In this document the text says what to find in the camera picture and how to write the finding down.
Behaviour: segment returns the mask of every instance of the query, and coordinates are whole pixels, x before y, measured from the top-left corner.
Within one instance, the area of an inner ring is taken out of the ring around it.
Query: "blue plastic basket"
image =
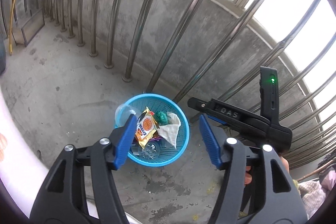
[[[168,111],[177,114],[181,121],[181,126],[178,130],[176,139],[176,150],[174,147],[161,148],[159,157],[155,160],[146,161],[139,156],[133,155],[131,151],[128,152],[128,157],[135,162],[150,166],[159,167],[170,164],[177,160],[184,150],[186,149],[189,141],[189,125],[186,116],[183,111],[172,100],[158,94],[146,93],[132,97],[125,104],[136,107],[143,111],[145,107],[148,107],[151,111]]]

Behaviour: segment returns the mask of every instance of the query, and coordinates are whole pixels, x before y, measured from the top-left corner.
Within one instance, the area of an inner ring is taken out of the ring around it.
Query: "clear plastic cup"
[[[117,127],[123,127],[131,114],[134,114],[136,118],[139,118],[141,111],[126,104],[121,104],[118,106],[117,110],[115,111],[115,125]]]
[[[160,154],[160,144],[157,141],[149,141],[144,149],[139,145],[139,157],[146,160],[155,160]]]

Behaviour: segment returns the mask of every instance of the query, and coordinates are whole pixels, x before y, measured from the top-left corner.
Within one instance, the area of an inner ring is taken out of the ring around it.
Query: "snack wrapper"
[[[146,107],[144,112],[140,115],[136,126],[135,136],[138,139],[139,145],[144,148],[156,131],[157,126],[153,116],[148,107]]]

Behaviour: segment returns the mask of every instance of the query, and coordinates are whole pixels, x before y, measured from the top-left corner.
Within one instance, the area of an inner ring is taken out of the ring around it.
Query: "human hand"
[[[288,161],[283,157],[279,156],[282,164],[284,165],[285,169],[289,173],[289,164]],[[245,169],[245,185],[250,184],[252,182],[252,176],[248,173],[251,170],[251,166],[247,166]]]

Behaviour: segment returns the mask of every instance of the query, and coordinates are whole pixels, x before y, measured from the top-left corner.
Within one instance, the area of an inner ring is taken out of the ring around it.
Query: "yellow hose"
[[[13,25],[13,14],[14,14],[14,4],[15,4],[15,0],[13,0],[12,3],[12,11],[10,14],[10,22],[9,22],[9,54],[12,55],[13,54],[13,49],[12,49],[12,25]]]

